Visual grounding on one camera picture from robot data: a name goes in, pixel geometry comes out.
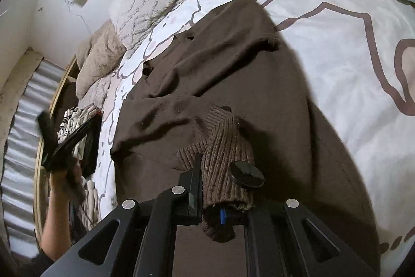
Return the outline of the person's left forearm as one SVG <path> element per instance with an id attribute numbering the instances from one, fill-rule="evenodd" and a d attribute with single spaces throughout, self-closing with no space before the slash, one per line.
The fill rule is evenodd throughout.
<path id="1" fill-rule="evenodd" d="M 57 261 L 71 247 L 69 203 L 66 192 L 60 188 L 51 188 L 41 248 L 52 261 Z"/>

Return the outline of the person's left hand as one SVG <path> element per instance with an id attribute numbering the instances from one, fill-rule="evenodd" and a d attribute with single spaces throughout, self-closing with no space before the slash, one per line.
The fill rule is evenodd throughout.
<path id="1" fill-rule="evenodd" d="M 60 161 L 63 167 L 49 173 L 50 202 L 74 202 L 81 205 L 85 199 L 82 168 L 72 156 Z"/>

